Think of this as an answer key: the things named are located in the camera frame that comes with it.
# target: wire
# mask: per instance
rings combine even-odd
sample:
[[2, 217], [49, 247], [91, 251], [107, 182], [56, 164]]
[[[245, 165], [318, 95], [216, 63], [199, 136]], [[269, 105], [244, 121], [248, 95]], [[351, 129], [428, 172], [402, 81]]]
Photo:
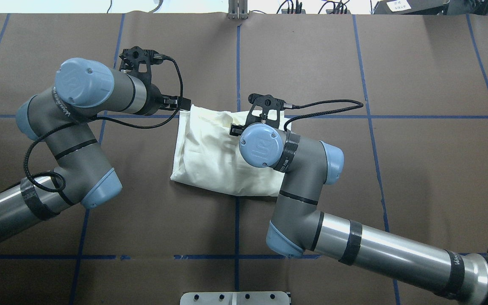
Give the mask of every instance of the wire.
[[317, 14], [321, 14], [321, 10], [323, 10], [323, 8], [327, 5], [327, 3], [332, 3], [333, 4], [333, 11], [335, 11], [336, 9], [336, 2], [334, 1], [325, 1], [325, 3], [321, 6], [321, 8], [319, 9], [319, 11], [317, 12]]
[[281, 4], [280, 4], [280, 7], [278, 8], [278, 10], [276, 11], [276, 13], [279, 13], [280, 10], [281, 10], [281, 7], [287, 2], [287, 13], [289, 14], [290, 12], [290, 8], [289, 8], [289, 3], [291, 2], [291, 6], [293, 6], [293, 0], [285, 0], [283, 1]]
[[332, 100], [322, 100], [321, 102], [315, 102], [303, 106], [293, 105], [293, 109], [302, 109], [302, 108], [307, 108], [307, 107], [316, 106], [320, 104], [331, 104], [331, 103], [351, 103], [351, 104], [355, 104], [355, 106], [349, 106], [349, 107], [340, 108], [336, 110], [314, 112], [313, 114], [303, 114], [301, 116], [295, 116], [293, 118], [290, 118], [289, 120], [287, 120], [287, 122], [285, 122], [285, 124], [283, 124], [283, 130], [287, 131], [287, 126], [289, 125], [289, 123], [294, 122], [298, 119], [311, 118], [313, 116], [325, 116], [327, 114], [338, 114], [340, 112], [358, 109], [363, 106], [363, 103], [352, 99], [332, 99]]
[[[170, 56], [165, 55], [164, 58], [165, 58], [165, 60], [172, 61], [172, 63], [175, 66], [176, 74], [178, 74], [178, 81], [180, 82], [180, 96], [182, 97], [184, 95], [184, 82], [182, 81], [182, 75], [180, 74], [180, 69], [178, 68], [178, 64], [176, 63], [176, 60], [174, 60], [174, 58], [172, 58]], [[180, 107], [178, 106], [178, 107], [176, 107], [174, 112], [166, 120], [164, 120], [163, 122], [161, 122], [159, 124], [151, 125], [151, 126], [134, 125], [134, 124], [122, 122], [121, 120], [109, 118], [107, 116], [92, 116], [89, 119], [92, 121], [93, 120], [108, 120], [110, 122], [114, 122], [114, 123], [117, 123], [120, 125], [132, 127], [132, 128], [137, 128], [137, 129], [153, 129], [153, 128], [161, 127], [161, 126], [165, 125], [166, 123], [169, 123], [169, 121], [172, 120], [172, 118], [174, 118], [176, 116], [176, 114], [178, 113], [179, 110], [180, 110]], [[44, 135], [39, 137], [37, 140], [33, 141], [33, 143], [31, 143], [31, 145], [29, 146], [29, 149], [25, 153], [24, 164], [23, 164], [25, 177], [29, 180], [29, 182], [33, 183], [33, 185], [37, 186], [39, 189], [42, 189], [43, 191], [48, 191], [50, 193], [59, 193], [59, 192], [63, 191], [63, 189], [65, 189], [67, 184], [65, 182], [65, 178], [62, 175], [58, 174], [57, 172], [40, 172], [38, 174], [31, 175], [31, 173], [29, 172], [29, 157], [31, 155], [31, 152], [33, 151], [33, 148], [35, 148], [35, 146], [37, 144], [41, 143], [44, 139], [48, 138], [50, 135], [52, 135], [52, 134], [54, 134], [60, 130], [63, 130], [63, 129], [66, 129], [69, 127], [73, 127], [75, 125], [76, 125], [76, 123], [71, 122], [71, 123], [64, 124], [60, 127], [56, 127], [54, 129], [48, 131], [48, 133], [45, 133]], [[50, 189], [49, 187], [41, 185], [40, 183], [35, 181], [35, 178], [37, 178], [37, 177], [54, 177], [54, 178], [59, 179], [61, 181], [61, 184], [60, 184], [60, 186], [56, 187], [55, 189]], [[15, 184], [11, 187], [8, 187], [8, 189], [11, 189], [11, 188], [17, 186], [18, 184]]]
[[159, 3], [157, 4], [157, 6], [149, 12], [157, 12], [161, 8], [162, 4], [163, 4], [163, 0], [159, 0]]
[[48, 177], [55, 177], [55, 178], [58, 178], [61, 180], [61, 185], [55, 189], [50, 189], [40, 183], [38, 183], [37, 181], [35, 181], [35, 178], [33, 177], [33, 175], [31, 175], [31, 173], [29, 172], [29, 156], [31, 155], [31, 151], [33, 151], [33, 148], [35, 148], [35, 146], [39, 143], [41, 143], [44, 139], [48, 138], [50, 135], [52, 135], [53, 133], [56, 133], [60, 130], [63, 130], [63, 129], [66, 129], [66, 128], [69, 128], [71, 126], [74, 126], [76, 125], [76, 123], [74, 122], [71, 122], [71, 123], [66, 123], [60, 127], [56, 127], [50, 131], [48, 131], [48, 133], [45, 133], [44, 135], [42, 135], [41, 137], [39, 137], [37, 140], [33, 141], [33, 143], [31, 143], [31, 145], [29, 145], [29, 149], [28, 151], [25, 153], [25, 157], [24, 157], [24, 172], [25, 172], [25, 177], [29, 180], [29, 182], [33, 183], [33, 185], [37, 186], [39, 189], [42, 189], [43, 191], [48, 191], [50, 193], [58, 193], [60, 191], [62, 191], [63, 189], [65, 189], [65, 186], [66, 186], [66, 183], [65, 183], [65, 178], [58, 174], [57, 172], [40, 172], [38, 174], [35, 174], [35, 177], [44, 177], [44, 176], [48, 176]]

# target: black mount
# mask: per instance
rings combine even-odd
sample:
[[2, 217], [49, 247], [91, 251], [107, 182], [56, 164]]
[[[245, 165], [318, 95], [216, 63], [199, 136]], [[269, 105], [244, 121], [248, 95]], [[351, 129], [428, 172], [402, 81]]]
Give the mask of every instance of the black mount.
[[[246, 118], [246, 124], [242, 125], [235, 125], [231, 124], [231, 129], [229, 130], [229, 135], [238, 137], [242, 134], [244, 129], [250, 126], [253, 123], [265, 123], [270, 127], [279, 128], [280, 126], [280, 111], [287, 108], [292, 108], [291, 104], [286, 104], [286, 102], [282, 99], [277, 99], [272, 95], [261, 95], [257, 93], [252, 93], [248, 97], [248, 102], [252, 104], [252, 108], [248, 112], [248, 117]], [[255, 109], [256, 106], [259, 106], [262, 109], [261, 114], [259, 116], [254, 116], [252, 111]], [[276, 110], [276, 120], [269, 119], [269, 111]]]
[[[154, 114], [158, 109], [191, 109], [190, 99], [161, 94], [159, 89], [152, 83], [151, 66], [153, 64], [163, 63], [164, 60], [168, 59], [167, 56], [155, 50], [142, 50], [141, 47], [134, 46], [130, 49], [124, 49], [119, 57], [122, 59], [122, 62], [118, 71], [125, 71], [127, 75], [140, 79], [147, 88], [147, 102], [145, 107], [136, 114], [148, 116]], [[142, 64], [146, 66], [146, 72], [139, 71]]]

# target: white cloth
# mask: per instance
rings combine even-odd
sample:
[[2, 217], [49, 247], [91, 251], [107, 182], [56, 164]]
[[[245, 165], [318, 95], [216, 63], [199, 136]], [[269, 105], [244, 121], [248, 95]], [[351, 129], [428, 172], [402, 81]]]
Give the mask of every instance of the white cloth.
[[[229, 135], [231, 124], [244, 125], [247, 115], [194, 105], [181, 111], [171, 180], [228, 195], [277, 196], [283, 173], [246, 163], [238, 150], [240, 137]], [[275, 119], [275, 112], [269, 118]], [[280, 127], [286, 121], [281, 112]]]

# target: metal plate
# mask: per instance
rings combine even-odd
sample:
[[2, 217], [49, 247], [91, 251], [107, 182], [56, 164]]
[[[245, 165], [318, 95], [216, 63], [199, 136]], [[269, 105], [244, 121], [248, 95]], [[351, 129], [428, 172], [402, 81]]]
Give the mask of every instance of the metal plate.
[[283, 291], [240, 291], [184, 293], [180, 305], [291, 305], [291, 293]]

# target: white label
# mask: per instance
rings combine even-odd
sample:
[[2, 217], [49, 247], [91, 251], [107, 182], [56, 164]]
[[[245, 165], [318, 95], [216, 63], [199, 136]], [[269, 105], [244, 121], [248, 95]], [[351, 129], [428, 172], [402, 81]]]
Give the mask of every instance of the white label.
[[395, 0], [387, 2], [387, 6], [389, 6], [391, 11], [405, 11], [412, 9], [407, 0]]

